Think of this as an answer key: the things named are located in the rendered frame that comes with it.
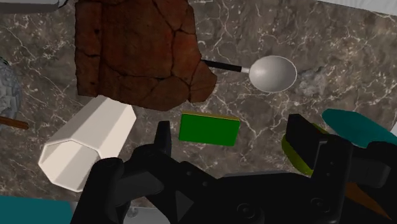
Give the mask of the white octagonal cup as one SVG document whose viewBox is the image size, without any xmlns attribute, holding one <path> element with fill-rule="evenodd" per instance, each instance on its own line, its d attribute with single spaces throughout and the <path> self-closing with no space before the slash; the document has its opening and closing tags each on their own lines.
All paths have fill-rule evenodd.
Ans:
<svg viewBox="0 0 397 224">
<path fill-rule="evenodd" d="M 99 95 L 47 140 L 38 165 L 54 185 L 81 192 L 96 161 L 120 154 L 135 121 L 131 105 Z"/>
</svg>

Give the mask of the teal flat thing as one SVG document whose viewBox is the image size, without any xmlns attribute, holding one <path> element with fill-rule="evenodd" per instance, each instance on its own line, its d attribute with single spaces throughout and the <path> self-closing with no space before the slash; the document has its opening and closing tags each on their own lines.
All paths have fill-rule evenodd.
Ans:
<svg viewBox="0 0 397 224">
<path fill-rule="evenodd" d="M 0 224 L 70 224 L 66 201 L 0 196 Z"/>
</svg>

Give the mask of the yellow-green curved thing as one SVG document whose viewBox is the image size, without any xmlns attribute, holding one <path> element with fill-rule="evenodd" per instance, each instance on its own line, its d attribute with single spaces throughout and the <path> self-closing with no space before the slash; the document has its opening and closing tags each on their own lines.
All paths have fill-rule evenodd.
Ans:
<svg viewBox="0 0 397 224">
<path fill-rule="evenodd" d="M 316 129 L 318 129 L 322 134 L 329 134 L 328 131 L 324 130 L 321 126 L 317 125 L 316 123 L 311 123 L 313 126 L 315 126 Z M 304 160 L 301 158 L 301 156 L 293 149 L 293 147 L 289 144 L 289 142 L 286 139 L 286 133 L 282 138 L 281 141 L 281 146 L 284 154 L 287 156 L 288 160 L 291 162 L 293 167 L 301 172 L 303 175 L 306 176 L 312 176 L 313 169 L 310 168 Z M 315 166 L 317 165 L 317 160 L 318 160 L 318 155 L 319 155 L 319 147 L 320 144 L 318 144 L 317 151 L 316 151 L 316 156 L 315 156 Z"/>
</svg>

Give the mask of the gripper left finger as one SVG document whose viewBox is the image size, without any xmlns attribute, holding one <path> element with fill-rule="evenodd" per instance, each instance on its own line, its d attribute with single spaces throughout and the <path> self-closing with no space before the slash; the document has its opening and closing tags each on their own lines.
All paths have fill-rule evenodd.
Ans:
<svg viewBox="0 0 397 224">
<path fill-rule="evenodd" d="M 216 181 L 189 162 L 171 158 L 171 127 L 158 123 L 155 140 L 137 147 L 129 160 L 111 157 L 91 168 L 70 224 L 123 224 L 134 199 L 147 197 L 171 224 L 208 195 Z"/>
</svg>

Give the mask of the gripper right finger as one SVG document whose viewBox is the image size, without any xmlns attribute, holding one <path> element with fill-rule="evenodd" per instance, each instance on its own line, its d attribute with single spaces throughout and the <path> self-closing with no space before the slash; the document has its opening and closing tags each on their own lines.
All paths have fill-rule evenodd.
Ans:
<svg viewBox="0 0 397 224">
<path fill-rule="evenodd" d="M 285 224 L 397 224 L 397 145 L 376 141 L 360 148 L 322 134 L 299 114 L 289 115 L 286 139 L 314 172 L 285 184 L 291 192 L 285 202 L 293 210 Z M 356 183 L 391 219 L 347 198 L 346 183 Z"/>
</svg>

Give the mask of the grey crumpled thing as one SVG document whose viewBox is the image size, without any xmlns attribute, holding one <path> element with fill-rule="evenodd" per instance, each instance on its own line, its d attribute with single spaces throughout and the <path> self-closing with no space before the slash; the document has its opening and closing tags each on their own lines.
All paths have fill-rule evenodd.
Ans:
<svg viewBox="0 0 397 224">
<path fill-rule="evenodd" d="M 16 118 L 22 102 L 22 88 L 7 60 L 0 57 L 0 116 Z"/>
</svg>

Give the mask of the teal rounded thing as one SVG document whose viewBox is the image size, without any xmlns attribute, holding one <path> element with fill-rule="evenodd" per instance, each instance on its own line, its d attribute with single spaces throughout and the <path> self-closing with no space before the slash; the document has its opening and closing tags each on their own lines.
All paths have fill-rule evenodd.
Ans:
<svg viewBox="0 0 397 224">
<path fill-rule="evenodd" d="M 366 148 L 369 143 L 376 141 L 397 145 L 397 136 L 355 111 L 326 109 L 322 119 L 339 136 L 356 146 Z"/>
</svg>

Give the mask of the green rectangular sponge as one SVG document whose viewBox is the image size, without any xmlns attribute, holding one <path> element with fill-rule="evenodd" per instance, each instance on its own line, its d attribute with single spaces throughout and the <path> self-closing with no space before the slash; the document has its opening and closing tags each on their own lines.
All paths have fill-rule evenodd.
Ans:
<svg viewBox="0 0 397 224">
<path fill-rule="evenodd" d="M 236 116 L 183 111 L 181 113 L 179 140 L 234 146 L 239 128 L 240 119 Z"/>
</svg>

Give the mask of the brown wooden stick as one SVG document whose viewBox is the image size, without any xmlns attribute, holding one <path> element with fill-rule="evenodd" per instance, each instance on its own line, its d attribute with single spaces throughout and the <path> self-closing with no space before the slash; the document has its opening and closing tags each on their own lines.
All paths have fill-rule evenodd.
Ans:
<svg viewBox="0 0 397 224">
<path fill-rule="evenodd" d="M 0 116 L 0 124 L 7 125 L 10 127 L 19 128 L 19 129 L 24 129 L 24 130 L 27 130 L 29 128 L 29 124 L 27 122 L 7 118 L 4 116 Z"/>
</svg>

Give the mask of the orange pointed thing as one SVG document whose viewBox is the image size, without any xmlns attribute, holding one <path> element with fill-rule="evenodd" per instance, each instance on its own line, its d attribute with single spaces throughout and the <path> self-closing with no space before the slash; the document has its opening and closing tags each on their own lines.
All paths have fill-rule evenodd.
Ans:
<svg viewBox="0 0 397 224">
<path fill-rule="evenodd" d="M 389 220 L 391 219 L 385 210 L 383 210 L 383 208 L 373 198 L 366 194 L 356 183 L 346 183 L 345 196 L 365 208 Z"/>
</svg>

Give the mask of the brown cracked robot stand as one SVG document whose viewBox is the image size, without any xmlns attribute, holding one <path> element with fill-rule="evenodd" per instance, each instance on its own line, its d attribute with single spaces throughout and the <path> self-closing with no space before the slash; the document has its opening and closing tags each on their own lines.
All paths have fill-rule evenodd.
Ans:
<svg viewBox="0 0 397 224">
<path fill-rule="evenodd" d="M 168 111 L 212 94 L 188 0 L 78 0 L 75 19 L 80 95 Z"/>
</svg>

